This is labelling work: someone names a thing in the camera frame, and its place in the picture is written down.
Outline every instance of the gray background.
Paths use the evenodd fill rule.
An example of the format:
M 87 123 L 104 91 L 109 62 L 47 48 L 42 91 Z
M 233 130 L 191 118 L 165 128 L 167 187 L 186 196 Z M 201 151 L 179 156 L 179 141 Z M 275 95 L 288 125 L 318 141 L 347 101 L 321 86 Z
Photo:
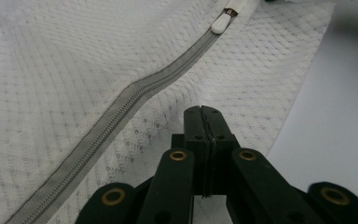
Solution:
M 358 195 L 358 1 L 340 1 L 268 159 L 290 184 Z

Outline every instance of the white garment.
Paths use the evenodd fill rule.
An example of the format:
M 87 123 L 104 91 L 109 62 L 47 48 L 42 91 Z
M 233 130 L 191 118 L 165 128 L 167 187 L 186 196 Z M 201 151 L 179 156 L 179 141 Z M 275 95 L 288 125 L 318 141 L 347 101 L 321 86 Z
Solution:
M 129 121 L 49 223 L 72 223 L 107 183 L 134 187 L 156 172 L 193 105 L 220 110 L 241 146 L 271 148 L 330 21 L 334 4 L 261 3 L 240 14 L 203 57 Z M 194 223 L 229 223 L 224 197 L 195 201 Z
M 0 223 L 124 88 L 190 48 L 226 3 L 0 0 Z M 329 3 L 262 3 L 249 22 L 252 13 L 242 12 L 191 70 L 139 110 L 50 221 L 74 222 L 105 183 L 137 185 L 151 176 L 192 105 L 216 107 L 242 146 L 266 153 L 332 10 Z
M 227 0 L 0 0 L 0 223 L 121 91 L 173 62 Z

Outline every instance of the white zipper pull tab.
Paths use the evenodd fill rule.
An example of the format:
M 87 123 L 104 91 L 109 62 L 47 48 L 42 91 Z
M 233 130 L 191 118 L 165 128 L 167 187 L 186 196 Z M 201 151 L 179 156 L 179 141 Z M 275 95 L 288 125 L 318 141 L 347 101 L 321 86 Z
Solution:
M 225 32 L 232 17 L 238 15 L 247 0 L 231 0 L 225 7 L 225 12 L 212 24 L 212 32 L 217 35 Z

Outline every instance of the zipper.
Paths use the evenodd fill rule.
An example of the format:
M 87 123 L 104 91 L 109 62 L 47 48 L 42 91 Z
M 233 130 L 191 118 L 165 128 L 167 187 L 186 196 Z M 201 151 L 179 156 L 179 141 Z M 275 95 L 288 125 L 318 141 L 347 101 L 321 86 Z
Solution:
M 163 70 L 130 84 L 61 166 L 7 223 L 48 222 L 114 140 L 121 130 L 120 127 L 123 127 L 137 111 L 137 108 L 190 69 L 218 36 L 208 30 L 199 41 Z
M 232 22 L 232 18 L 236 17 L 240 13 L 241 9 L 248 4 L 248 0 L 230 0 L 225 6 L 225 11 L 217 18 L 212 24 L 212 32 L 217 35 L 222 34 L 228 28 L 228 25 Z

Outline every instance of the zipper teeth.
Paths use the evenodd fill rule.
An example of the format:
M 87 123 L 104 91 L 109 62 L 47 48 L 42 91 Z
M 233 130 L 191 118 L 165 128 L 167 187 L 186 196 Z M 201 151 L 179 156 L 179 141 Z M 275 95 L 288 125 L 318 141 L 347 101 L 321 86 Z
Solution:
M 98 148 L 103 144 L 106 138 L 113 132 L 117 125 L 126 117 L 128 112 L 134 107 L 134 105 L 144 96 L 146 93 L 152 91 L 153 89 L 162 86 L 169 82 L 170 80 L 181 75 L 181 72 L 186 69 L 186 67 L 191 64 L 193 59 L 197 58 L 214 40 L 215 35 L 210 31 L 206 35 L 207 37 L 205 43 L 203 43 L 187 60 L 184 61 L 177 69 L 169 73 L 166 77 L 162 77 L 154 82 L 144 85 L 137 91 L 133 93 L 130 99 L 124 104 L 118 112 L 113 116 L 113 118 L 106 124 L 103 131 L 100 132 L 97 137 L 92 141 L 92 144 L 87 148 L 85 153 L 80 157 L 80 159 L 74 164 L 71 170 L 62 178 L 62 181 L 56 185 L 53 190 L 51 190 L 48 196 L 45 197 L 42 203 L 40 203 L 36 209 L 26 216 L 26 219 L 22 221 L 22 224 L 34 223 L 54 201 L 58 196 L 68 187 L 71 181 L 76 177 L 79 171 L 84 167 L 84 165 L 90 160 L 90 158 L 95 154 Z

